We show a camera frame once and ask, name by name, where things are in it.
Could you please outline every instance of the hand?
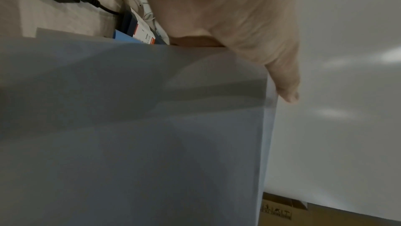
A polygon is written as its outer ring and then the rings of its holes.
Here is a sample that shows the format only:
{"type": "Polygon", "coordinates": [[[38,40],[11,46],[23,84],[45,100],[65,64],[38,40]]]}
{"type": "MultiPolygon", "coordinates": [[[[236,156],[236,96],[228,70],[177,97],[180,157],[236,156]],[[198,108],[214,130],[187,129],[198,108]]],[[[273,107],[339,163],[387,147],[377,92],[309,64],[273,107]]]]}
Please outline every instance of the hand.
{"type": "Polygon", "coordinates": [[[148,0],[172,41],[226,46],[265,65],[278,94],[298,101],[299,48],[294,0],[148,0]]]}

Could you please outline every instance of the finger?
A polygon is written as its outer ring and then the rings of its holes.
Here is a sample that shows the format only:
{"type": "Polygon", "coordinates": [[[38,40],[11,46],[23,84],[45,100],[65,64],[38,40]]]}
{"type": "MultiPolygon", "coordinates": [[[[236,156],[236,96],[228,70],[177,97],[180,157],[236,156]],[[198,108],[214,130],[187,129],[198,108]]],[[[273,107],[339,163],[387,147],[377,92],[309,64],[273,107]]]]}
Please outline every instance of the finger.
{"type": "Polygon", "coordinates": [[[294,45],[280,58],[265,65],[276,84],[277,93],[288,103],[297,103],[299,100],[298,48],[299,44],[294,45]]]}

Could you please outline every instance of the skin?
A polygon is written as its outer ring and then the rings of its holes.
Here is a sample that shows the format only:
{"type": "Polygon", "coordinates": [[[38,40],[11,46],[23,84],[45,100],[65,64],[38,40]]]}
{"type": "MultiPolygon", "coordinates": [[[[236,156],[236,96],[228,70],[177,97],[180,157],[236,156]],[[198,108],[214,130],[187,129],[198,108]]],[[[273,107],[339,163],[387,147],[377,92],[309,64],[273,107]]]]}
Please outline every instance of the skin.
{"type": "Polygon", "coordinates": [[[225,46],[264,65],[287,102],[298,101],[295,0],[148,0],[171,43],[225,46]]]}

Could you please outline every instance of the wooden surface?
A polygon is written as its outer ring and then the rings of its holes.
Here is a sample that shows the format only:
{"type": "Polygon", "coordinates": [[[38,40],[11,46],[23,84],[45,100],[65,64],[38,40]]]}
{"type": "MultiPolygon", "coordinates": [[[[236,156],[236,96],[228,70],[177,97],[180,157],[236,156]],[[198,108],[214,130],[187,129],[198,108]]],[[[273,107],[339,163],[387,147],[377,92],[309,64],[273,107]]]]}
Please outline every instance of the wooden surface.
{"type": "MultiPolygon", "coordinates": [[[[119,11],[122,0],[99,0],[119,11]]],[[[57,3],[53,0],[0,0],[0,37],[35,37],[37,28],[91,36],[111,37],[116,17],[88,3],[57,3]]]]}

